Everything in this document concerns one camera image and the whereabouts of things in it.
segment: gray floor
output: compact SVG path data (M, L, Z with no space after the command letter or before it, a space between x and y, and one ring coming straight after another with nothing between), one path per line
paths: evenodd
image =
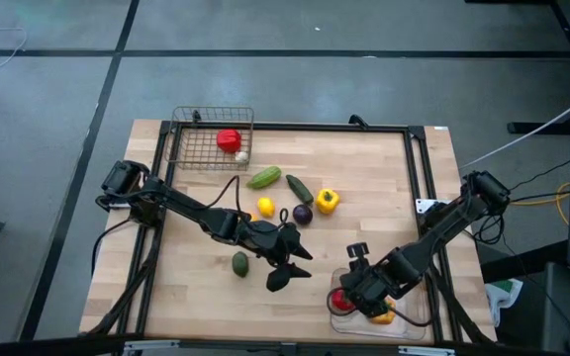
M0 27L27 48L113 48L128 1L0 1ZM18 34L0 34L11 47ZM568 50L546 6L461 0L141 1L130 49ZM14 339L94 114L109 58L14 58L0 69L0 341ZM124 58L48 296L39 338L77 331L91 246L106 214L93 203L133 119L177 105L249 105L259 121L449 126L459 163L513 139L505 123L544 122L570 106L570 62L296 57ZM566 160L570 137L532 137L478 164L508 185ZM517 190L552 192L569 168ZM562 239L552 206L511 207L516 252Z

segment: green cucumber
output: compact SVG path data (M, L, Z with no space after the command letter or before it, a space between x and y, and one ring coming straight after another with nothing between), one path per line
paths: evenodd
M285 178L287 178L289 188L294 192L294 194L296 194L301 202L308 205L314 203L314 196L309 192L309 189L305 187L305 184L303 184L300 179L289 174L286 175Z
M247 256L243 252L237 252L233 256L233 272L236 275L243 278L247 275L249 271L249 265L247 263Z
M259 189L267 187L268 185L276 182L278 177L281 176L281 169L277 166L271 166L256 173L246 186L252 189Z

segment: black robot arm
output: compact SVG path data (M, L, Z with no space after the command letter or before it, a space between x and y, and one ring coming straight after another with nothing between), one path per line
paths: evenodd
M233 178L226 188L237 180ZM240 210L212 208L173 189L161 179L149 174L141 163L118 161L102 185L104 195L96 203L106 211L115 203L128 203L130 220L146 226L160 224L163 208L167 208L195 223L214 240L239 245L257 257L264 257L274 268L267 279L266 287L278 291L289 283L290 278L311 277L307 271L289 263L290 255L312 259L312 255L300 244L300 232L293 223L250 222L250 215Z
M384 299L404 297L423 278L434 255L471 223L503 213L510 191L488 172L464 177L460 196L449 204L435 204L420 216L419 241L397 247L374 265L364 257L365 242L347 246L350 272L340 276L346 297L363 314L387 311Z

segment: butcher block tabletop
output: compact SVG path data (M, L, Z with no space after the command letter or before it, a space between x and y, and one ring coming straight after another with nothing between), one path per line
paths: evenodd
M136 120L125 159L151 166L161 121ZM460 178L447 128L425 127L435 190L439 199L459 195ZM414 144L422 196L426 185ZM291 262L309 271L308 279L292 279L271 293L265 288L273 270L265 259L248 252L249 273L240 278L232 271L232 257L240 247L212 240L201 228L168 212L146 320L145 336L202 340L256 340L282 342L432 344L430 327L420 340L403 340L338 333L332 329L326 296L332 272L348 267L346 247L368 243L375 262L396 246L418 238L403 136L399 133L338 133L255 130L247 171L196 171L175 168L173 188L204 204L212 202L234 174L241 178L241 208L258 215L256 201L269 197L276 210L291 211L300 204L281 177L266 189L253 191L244 183L260 170L277 165L283 175L300 178L313 195L331 188L340 195L335 212L324 216L314 207L314 219L300 227L301 243L314 256L311 261L292 256ZM162 160L160 177L167 163ZM233 208L229 190L217 204ZM107 226L124 220L128 210L109 214ZM270 219L278 223L278 217ZM98 254L80 330L94 327L122 294L132 260L138 226L127 223L108 234ZM472 239L459 235L447 245L456 297L483 333L496 339L481 268ZM141 292L132 303L128 331L135 329ZM421 303L429 317L426 298ZM444 302L440 307L445 339L451 339Z

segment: eggplant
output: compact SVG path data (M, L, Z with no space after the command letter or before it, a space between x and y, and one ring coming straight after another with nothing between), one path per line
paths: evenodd
M312 222L314 218L314 213L312 213L312 209L304 204L296 206L294 208L294 221L296 223L305 225Z

